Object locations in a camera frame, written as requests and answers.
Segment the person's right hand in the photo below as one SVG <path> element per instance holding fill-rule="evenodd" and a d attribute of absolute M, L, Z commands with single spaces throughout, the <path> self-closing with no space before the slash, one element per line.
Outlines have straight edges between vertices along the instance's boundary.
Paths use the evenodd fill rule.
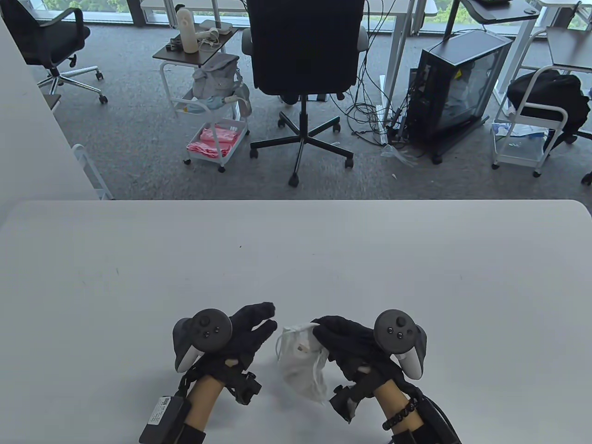
<path fill-rule="evenodd" d="M 317 324 L 313 328 L 315 338 L 328 349 L 328 360 L 338 365 L 348 381 L 361 381 L 364 374 L 359 368 L 368 367 L 378 373 L 380 383 L 393 381 L 403 393 L 421 396 L 421 391 L 405 380 L 398 364 L 378 346 L 372 329 L 336 315 L 312 322 Z"/>

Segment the person's left hand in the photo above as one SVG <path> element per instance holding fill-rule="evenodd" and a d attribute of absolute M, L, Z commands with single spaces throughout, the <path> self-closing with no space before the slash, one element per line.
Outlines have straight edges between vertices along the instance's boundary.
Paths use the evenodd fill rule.
<path fill-rule="evenodd" d="M 277 330 L 275 312 L 272 302 L 261 302 L 231 316 L 206 308 L 179 320 L 172 333 L 176 372 L 192 371 L 198 379 L 211 376 L 228 388 L 242 389 L 255 354 Z"/>

